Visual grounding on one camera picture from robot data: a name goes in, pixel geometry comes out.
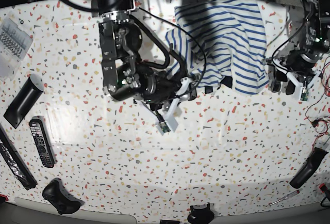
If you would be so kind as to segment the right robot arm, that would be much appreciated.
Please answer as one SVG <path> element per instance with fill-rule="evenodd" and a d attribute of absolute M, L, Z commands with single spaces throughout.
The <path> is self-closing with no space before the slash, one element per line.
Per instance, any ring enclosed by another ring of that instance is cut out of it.
<path fill-rule="evenodd" d="M 175 132 L 178 104 L 194 99 L 196 94 L 183 57 L 172 44 L 165 47 L 132 15 L 136 0 L 92 0 L 91 7 L 103 19 L 98 29 L 105 95 L 117 102 L 133 98 L 151 114 L 161 134 Z M 164 62 L 141 58 L 143 35 L 162 51 Z"/>

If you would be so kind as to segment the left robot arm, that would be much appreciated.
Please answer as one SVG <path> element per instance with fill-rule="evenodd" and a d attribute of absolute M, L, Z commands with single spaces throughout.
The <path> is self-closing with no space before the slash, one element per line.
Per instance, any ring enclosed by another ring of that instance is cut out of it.
<path fill-rule="evenodd" d="M 299 101 L 308 100 L 320 70 L 316 64 L 329 53 L 329 0 L 301 0 L 304 11 L 302 24 L 283 42 L 269 59 L 270 90 Z"/>

